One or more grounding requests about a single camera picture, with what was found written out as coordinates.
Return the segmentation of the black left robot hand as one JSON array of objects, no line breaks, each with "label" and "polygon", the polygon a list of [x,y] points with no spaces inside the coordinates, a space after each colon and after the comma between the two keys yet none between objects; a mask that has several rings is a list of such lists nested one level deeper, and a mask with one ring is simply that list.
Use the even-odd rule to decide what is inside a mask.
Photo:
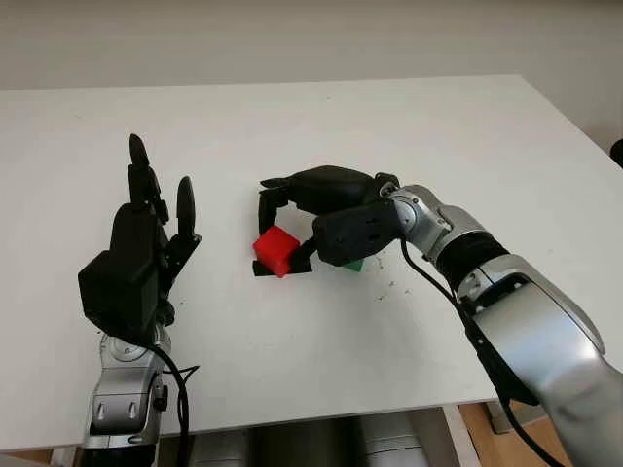
[{"label": "black left robot hand", "polygon": [[175,279],[202,241],[196,233],[196,204],[191,178],[181,178],[177,188],[177,233],[167,236],[169,211],[161,197],[155,170],[143,140],[128,140],[130,201],[120,207],[111,235],[110,251],[121,262],[115,276],[128,287],[134,303],[130,325],[145,327],[154,322],[169,326],[175,311],[168,296]]}]

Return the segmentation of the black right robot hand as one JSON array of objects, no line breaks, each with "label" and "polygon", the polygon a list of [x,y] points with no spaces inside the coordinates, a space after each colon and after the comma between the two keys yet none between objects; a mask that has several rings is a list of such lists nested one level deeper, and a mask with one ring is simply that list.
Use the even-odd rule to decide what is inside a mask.
[{"label": "black right robot hand", "polygon": [[[396,210],[386,196],[399,186],[392,174],[323,165],[263,180],[261,186],[259,237],[253,243],[256,275],[311,272],[313,254],[343,267],[380,252],[399,236]],[[277,211],[290,203],[314,216],[312,236],[304,242],[275,223]]]}]

